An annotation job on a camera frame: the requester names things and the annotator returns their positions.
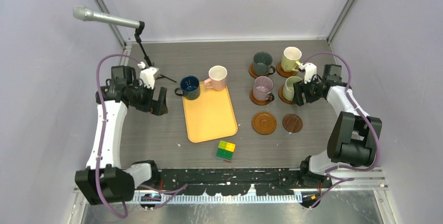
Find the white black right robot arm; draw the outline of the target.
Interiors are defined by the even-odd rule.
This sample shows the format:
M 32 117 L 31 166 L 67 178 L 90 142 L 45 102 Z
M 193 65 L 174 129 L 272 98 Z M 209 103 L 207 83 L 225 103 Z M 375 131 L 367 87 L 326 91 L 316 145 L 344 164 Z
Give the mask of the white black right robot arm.
M 340 65 L 326 64 L 322 76 L 312 63 L 299 64 L 299 70 L 304 78 L 293 85 L 293 102 L 302 106 L 325 99 L 337 115 L 326 150 L 301 162 L 299 184 L 318 186 L 337 168 L 369 170 L 377 158 L 381 119 L 359 106 L 350 85 L 342 80 Z

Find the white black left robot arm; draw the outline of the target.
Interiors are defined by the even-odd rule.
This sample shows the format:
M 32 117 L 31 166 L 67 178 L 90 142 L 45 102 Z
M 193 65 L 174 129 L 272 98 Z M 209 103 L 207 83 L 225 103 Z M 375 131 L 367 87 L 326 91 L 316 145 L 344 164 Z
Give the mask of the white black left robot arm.
M 168 112 L 167 89 L 161 87 L 158 100 L 153 99 L 159 69 L 148 67 L 136 75 L 129 66 L 113 66 L 111 78 L 96 92 L 98 111 L 94 145 L 84 170 L 76 171 L 75 183 L 91 205 L 129 201 L 143 185 L 149 190 L 160 183 L 154 161 L 137 161 L 128 169 L 121 168 L 120 147 L 124 119 L 129 107 L 153 115 Z

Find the yellow plastic tray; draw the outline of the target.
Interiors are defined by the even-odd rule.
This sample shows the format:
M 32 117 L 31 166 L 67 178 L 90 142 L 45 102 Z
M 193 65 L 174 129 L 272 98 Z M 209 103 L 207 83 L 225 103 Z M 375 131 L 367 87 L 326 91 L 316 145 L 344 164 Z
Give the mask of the yellow plastic tray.
M 195 100 L 182 99 L 189 141 L 202 143 L 235 135 L 238 124 L 228 88 L 216 91 L 200 82 L 200 91 Z

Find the yellow-green faceted mug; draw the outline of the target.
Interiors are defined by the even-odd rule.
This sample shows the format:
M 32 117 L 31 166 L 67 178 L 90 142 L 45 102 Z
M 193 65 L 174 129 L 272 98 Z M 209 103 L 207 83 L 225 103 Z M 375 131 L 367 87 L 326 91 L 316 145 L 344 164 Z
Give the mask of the yellow-green faceted mug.
M 281 67 L 285 72 L 294 72 L 298 68 L 299 60 L 302 57 L 302 52 L 299 48 L 289 46 L 283 51 Z

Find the purple mug black handle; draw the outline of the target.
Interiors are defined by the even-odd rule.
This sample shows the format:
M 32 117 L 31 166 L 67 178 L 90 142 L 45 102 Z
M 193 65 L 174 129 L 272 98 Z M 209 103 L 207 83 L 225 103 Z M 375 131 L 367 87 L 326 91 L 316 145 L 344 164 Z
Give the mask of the purple mug black handle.
M 272 93 L 274 88 L 273 81 L 266 76 L 258 77 L 254 80 L 253 95 L 256 99 L 264 101 L 269 98 L 269 94 Z

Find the dark grey green mug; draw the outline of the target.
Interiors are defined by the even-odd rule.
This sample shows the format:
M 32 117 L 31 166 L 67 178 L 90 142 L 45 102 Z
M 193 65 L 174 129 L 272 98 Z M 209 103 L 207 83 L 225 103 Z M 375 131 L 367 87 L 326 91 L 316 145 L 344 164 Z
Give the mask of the dark grey green mug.
M 272 65 L 273 58 L 268 52 L 257 52 L 253 57 L 253 72 L 258 76 L 273 75 L 276 72 Z

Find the brown wooden coaster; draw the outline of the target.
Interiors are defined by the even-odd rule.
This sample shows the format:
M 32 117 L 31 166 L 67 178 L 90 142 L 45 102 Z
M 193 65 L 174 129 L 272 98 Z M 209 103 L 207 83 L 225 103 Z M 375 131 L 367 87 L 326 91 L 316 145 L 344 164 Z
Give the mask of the brown wooden coaster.
M 273 74 L 275 71 L 275 68 L 271 65 L 271 66 L 267 66 L 264 64 L 255 64 L 252 63 L 249 66 L 249 74 L 253 77 L 253 78 L 258 78 L 261 76 L 268 76 Z
M 258 112 L 252 117 L 252 128 L 261 135 L 269 135 L 276 130 L 276 118 L 269 112 Z
M 273 95 L 272 93 L 270 93 L 268 99 L 266 99 L 266 100 L 264 100 L 264 101 L 260 101 L 260 100 L 258 100 L 258 99 L 256 99 L 256 98 L 254 97 L 254 95 L 253 95 L 253 89 L 250 90 L 249 97 L 250 97 L 250 100 L 251 100 L 254 104 L 259 105 L 259 106 L 268 105 L 269 103 L 271 103 L 272 101 L 275 100 L 274 95 Z
M 294 104 L 292 101 L 287 100 L 284 96 L 283 96 L 283 89 L 284 86 L 281 86 L 278 90 L 278 96 L 280 98 L 281 101 L 283 101 L 286 104 Z
M 291 71 L 291 72 L 286 72 L 286 71 L 283 70 L 283 68 L 281 66 L 281 62 L 278 62 L 277 65 L 276 65 L 276 72 L 280 76 L 282 76 L 284 78 L 288 78 L 288 77 L 291 77 L 291 76 L 296 76 L 296 74 L 298 73 L 298 70 Z

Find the light green mug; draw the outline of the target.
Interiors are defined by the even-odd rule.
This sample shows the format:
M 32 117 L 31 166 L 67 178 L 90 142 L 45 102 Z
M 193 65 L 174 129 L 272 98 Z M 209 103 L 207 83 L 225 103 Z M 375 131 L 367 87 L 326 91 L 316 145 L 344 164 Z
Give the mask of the light green mug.
M 303 81 L 302 78 L 298 77 L 298 76 L 291 76 L 288 77 L 283 85 L 283 97 L 288 100 L 288 101 L 292 101 L 294 94 L 295 94 L 295 90 L 294 90 L 294 84 L 297 82 Z

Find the pink faceted mug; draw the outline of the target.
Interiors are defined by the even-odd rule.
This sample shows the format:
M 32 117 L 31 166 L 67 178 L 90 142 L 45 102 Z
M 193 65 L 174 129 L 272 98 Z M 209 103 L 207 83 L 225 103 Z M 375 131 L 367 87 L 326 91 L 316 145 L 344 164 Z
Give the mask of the pink faceted mug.
M 209 69 L 209 78 L 203 82 L 206 88 L 221 91 L 227 86 L 227 69 L 223 66 L 216 65 Z

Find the dark blue mug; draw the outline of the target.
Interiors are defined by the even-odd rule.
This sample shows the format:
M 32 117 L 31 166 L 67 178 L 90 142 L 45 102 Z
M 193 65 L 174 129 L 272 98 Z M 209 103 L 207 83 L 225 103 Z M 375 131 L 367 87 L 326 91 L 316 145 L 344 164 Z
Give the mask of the dark blue mug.
M 195 100 L 200 96 L 200 82 L 195 76 L 184 77 L 179 87 L 174 90 L 177 96 L 184 97 L 187 100 Z

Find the dark walnut wooden coaster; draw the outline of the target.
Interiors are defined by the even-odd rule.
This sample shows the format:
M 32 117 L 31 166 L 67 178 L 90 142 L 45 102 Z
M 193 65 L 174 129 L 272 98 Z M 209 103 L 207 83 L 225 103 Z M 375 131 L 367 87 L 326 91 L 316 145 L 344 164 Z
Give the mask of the dark walnut wooden coaster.
M 302 130 L 303 121 L 302 119 L 295 114 L 286 114 L 283 117 L 282 125 L 285 130 L 290 133 L 298 133 Z

